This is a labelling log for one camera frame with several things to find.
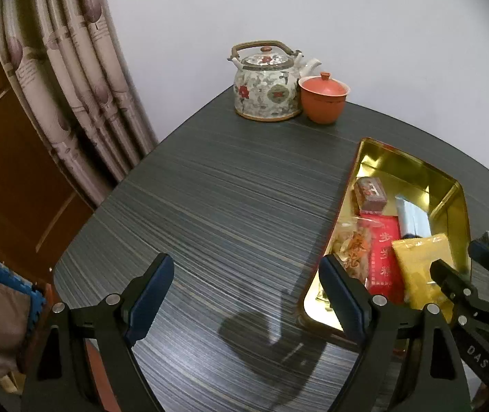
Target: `red package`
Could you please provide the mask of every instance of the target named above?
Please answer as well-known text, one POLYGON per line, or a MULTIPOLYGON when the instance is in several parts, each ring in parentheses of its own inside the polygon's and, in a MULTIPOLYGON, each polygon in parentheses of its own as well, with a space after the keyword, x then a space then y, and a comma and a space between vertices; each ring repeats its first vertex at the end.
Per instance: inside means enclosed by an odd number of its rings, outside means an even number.
POLYGON ((394 304, 402 304, 405 283, 391 247, 391 242, 401 238, 399 220, 389 215, 361 214, 361 217, 383 225, 372 229, 373 241, 366 288, 372 295, 382 294, 394 304))

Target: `teapot lid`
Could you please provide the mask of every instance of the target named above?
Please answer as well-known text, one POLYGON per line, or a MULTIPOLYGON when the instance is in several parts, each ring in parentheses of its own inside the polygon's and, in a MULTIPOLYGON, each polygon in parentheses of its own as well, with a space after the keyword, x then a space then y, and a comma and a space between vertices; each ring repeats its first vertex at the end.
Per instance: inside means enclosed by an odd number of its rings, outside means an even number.
POLYGON ((345 96, 350 92, 347 85, 331 79, 330 73, 327 72, 322 72, 321 77, 308 78, 301 84, 301 87, 323 96, 345 96))
POLYGON ((294 65, 292 57, 287 56, 285 53, 274 52, 272 50, 273 48, 271 46, 262 46, 260 48, 260 54, 245 57, 241 63, 245 65, 245 69, 259 71, 279 70, 290 68, 294 65))

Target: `ceramic teapot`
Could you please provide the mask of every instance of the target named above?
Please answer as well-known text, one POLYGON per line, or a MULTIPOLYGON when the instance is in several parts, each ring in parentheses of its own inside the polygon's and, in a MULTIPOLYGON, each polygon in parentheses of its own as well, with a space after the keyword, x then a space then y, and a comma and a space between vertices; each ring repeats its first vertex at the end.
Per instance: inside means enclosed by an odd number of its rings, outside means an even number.
POLYGON ((257 121, 281 121, 299 114, 298 79, 321 64, 317 59, 303 64, 303 58, 301 51, 272 40, 235 45, 228 60, 237 67, 233 86, 237 113, 257 121), (257 47, 259 54, 240 60, 240 50, 257 47))

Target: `dark wood grain table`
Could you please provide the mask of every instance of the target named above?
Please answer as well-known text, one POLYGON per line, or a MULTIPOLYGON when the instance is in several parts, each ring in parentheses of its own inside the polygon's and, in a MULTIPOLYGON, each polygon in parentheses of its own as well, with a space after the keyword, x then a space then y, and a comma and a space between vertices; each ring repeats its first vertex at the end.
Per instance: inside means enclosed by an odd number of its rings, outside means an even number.
MULTIPOLYGON (((231 89, 165 139, 71 243, 54 280, 71 308, 121 292, 158 252, 174 283, 135 355, 167 411, 325 411, 356 353, 296 325, 359 141, 372 137, 460 181, 471 236, 489 229, 489 171, 443 141, 348 103, 318 126, 305 116, 237 116, 231 89)), ((473 281, 489 299, 489 274, 473 281)), ((378 406, 395 382, 388 373, 378 406)))

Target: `silver bolt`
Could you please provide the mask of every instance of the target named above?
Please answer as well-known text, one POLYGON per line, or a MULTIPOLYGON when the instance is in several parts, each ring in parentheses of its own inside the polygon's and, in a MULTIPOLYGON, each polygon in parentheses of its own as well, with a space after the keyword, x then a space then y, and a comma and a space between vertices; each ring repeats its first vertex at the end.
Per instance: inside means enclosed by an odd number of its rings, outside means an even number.
POLYGON ((116 305, 119 302, 120 296, 118 294, 109 294, 109 296, 105 298, 105 303, 107 305, 116 305))
POLYGON ((439 307, 436 304, 428 304, 428 311, 432 314, 439 313, 439 307))
POLYGON ((54 313, 61 313, 65 309, 65 304, 63 302, 58 302, 52 307, 54 313))
POLYGON ((376 296, 373 297, 373 302, 379 307, 383 307, 387 304, 387 299, 381 294, 376 294, 376 296))

